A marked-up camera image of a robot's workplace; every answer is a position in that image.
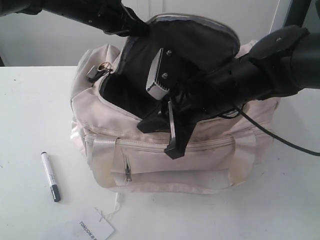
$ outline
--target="paper tag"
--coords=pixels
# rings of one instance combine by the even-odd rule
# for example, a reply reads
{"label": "paper tag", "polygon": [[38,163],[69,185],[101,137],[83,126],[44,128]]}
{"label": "paper tag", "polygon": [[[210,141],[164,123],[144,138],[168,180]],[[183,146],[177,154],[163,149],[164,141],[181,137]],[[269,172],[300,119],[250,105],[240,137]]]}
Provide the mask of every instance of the paper tag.
{"label": "paper tag", "polygon": [[45,240],[106,240],[115,229],[94,208],[79,219],[50,229]]}

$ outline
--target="marker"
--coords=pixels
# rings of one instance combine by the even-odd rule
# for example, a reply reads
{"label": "marker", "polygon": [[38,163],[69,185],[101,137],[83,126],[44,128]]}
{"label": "marker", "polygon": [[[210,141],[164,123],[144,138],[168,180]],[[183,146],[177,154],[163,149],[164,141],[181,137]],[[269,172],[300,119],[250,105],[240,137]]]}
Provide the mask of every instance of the marker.
{"label": "marker", "polygon": [[50,184],[53,200],[57,203],[61,200],[61,197],[60,197],[60,193],[59,193],[59,189],[56,183],[54,173],[52,172],[52,168],[48,159],[48,153],[46,153],[45,151],[41,153],[41,158],[44,165],[46,176]]}

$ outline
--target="white table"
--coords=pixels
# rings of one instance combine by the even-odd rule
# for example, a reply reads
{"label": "white table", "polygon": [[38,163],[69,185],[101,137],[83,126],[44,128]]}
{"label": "white table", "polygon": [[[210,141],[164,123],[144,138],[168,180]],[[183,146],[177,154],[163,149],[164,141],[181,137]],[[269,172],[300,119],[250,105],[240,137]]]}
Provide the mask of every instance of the white table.
{"label": "white table", "polygon": [[[112,212],[115,193],[98,186],[70,141],[75,67],[0,68],[0,239],[39,240],[87,207]],[[280,135],[320,151],[320,90],[284,99]],[[52,159],[62,201],[54,203],[41,152]],[[110,223],[112,240],[318,240],[320,158],[275,142],[239,187],[215,195],[135,193]]]}

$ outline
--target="white marker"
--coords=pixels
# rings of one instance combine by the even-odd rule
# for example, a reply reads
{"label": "white marker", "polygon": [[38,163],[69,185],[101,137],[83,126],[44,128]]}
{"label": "white marker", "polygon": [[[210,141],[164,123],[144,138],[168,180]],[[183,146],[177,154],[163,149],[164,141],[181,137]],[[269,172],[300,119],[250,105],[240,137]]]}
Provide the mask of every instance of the white marker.
{"label": "white marker", "polygon": [[52,172],[52,168],[51,168],[51,165],[50,165],[50,162],[48,159],[48,153],[46,153],[45,151],[43,153],[41,153],[41,158],[43,161],[46,176],[47,176],[49,184],[50,184],[53,200],[55,202],[59,202],[61,200],[61,197],[60,197],[60,193],[59,193],[59,189],[58,189],[58,186],[56,183],[54,173]]}

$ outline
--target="bag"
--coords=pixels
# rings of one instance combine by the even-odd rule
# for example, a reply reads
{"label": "bag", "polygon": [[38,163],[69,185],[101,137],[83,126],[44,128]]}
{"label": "bag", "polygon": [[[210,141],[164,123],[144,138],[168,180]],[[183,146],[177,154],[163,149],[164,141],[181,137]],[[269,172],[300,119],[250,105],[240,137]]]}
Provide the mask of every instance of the bag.
{"label": "bag", "polygon": [[[241,46],[237,57],[246,54],[254,44],[252,41]],[[86,156],[100,186],[119,193],[213,194],[243,183],[253,165],[262,162],[273,138],[242,116],[198,122],[185,156],[169,158],[164,153],[169,133],[140,132],[140,117],[103,98],[101,87],[108,74],[94,84],[88,81],[87,73],[93,66],[108,62],[117,72],[124,59],[124,52],[108,44],[88,50],[79,61],[72,85],[71,139]],[[271,130],[278,104],[278,98],[256,100],[248,102],[243,111]]]}

